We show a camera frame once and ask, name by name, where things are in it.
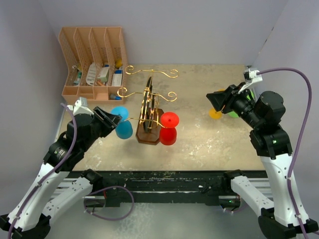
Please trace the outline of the yellow plastic wine glass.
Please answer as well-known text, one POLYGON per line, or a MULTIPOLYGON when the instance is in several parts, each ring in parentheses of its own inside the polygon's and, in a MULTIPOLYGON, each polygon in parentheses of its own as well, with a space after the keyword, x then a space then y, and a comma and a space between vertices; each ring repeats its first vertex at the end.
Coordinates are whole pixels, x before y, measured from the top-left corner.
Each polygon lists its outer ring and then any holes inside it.
POLYGON ((209 116, 212 118, 212 119, 220 119, 222 118, 222 115, 223 115, 223 112, 217 112, 214 107, 212 106, 212 108, 209 110, 209 116))

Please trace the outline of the blue plastic wine glass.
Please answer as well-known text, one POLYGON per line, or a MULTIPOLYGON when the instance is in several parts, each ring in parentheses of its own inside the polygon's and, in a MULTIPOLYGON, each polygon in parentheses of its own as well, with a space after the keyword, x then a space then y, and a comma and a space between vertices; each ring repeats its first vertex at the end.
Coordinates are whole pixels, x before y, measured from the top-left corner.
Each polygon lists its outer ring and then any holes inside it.
POLYGON ((129 111, 126 107, 118 106, 111 110, 111 114, 119 115, 122 117, 120 123, 116 127, 116 135, 120 139, 128 139, 133 135, 133 128, 130 121, 127 119, 129 118, 129 111))

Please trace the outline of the green plastic wine glass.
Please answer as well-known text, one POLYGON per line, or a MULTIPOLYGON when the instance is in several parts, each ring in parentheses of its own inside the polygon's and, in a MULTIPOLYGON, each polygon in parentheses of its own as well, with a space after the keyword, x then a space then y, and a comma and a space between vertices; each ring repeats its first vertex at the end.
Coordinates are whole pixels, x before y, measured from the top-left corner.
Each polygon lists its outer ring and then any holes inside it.
POLYGON ((235 96, 231 105, 232 111, 227 114, 232 118, 242 117, 252 111, 254 103, 254 93, 251 90, 245 90, 235 96))

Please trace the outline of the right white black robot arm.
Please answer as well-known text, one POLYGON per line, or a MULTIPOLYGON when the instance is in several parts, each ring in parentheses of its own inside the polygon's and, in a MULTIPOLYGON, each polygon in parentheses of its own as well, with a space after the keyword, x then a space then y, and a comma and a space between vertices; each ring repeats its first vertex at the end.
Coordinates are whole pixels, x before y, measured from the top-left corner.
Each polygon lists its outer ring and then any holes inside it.
POLYGON ((265 91, 254 101, 243 84, 230 85, 206 97, 216 111, 235 112, 252 128, 250 141, 266 170, 272 199, 256 189, 240 170, 224 174, 222 191, 236 193, 249 205, 268 239, 296 239, 298 235, 317 233, 319 225, 304 210, 294 174, 289 171, 293 151, 288 134, 280 126, 286 111, 283 98, 265 91))

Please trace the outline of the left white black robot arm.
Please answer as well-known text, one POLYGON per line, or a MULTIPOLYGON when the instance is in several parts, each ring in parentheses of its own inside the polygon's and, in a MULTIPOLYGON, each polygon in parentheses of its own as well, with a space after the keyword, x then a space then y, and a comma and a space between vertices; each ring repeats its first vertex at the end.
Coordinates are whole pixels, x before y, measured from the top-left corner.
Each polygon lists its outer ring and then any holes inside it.
POLYGON ((72 186, 53 198, 60 183, 85 152, 101 137, 108 136, 121 122, 120 114, 110 114, 100 107, 66 106, 71 116, 67 130, 54 142, 44 157, 36 179, 19 204, 0 217, 0 227, 9 239, 43 239, 51 226, 71 207, 72 203, 103 188, 102 176, 88 169, 72 186))

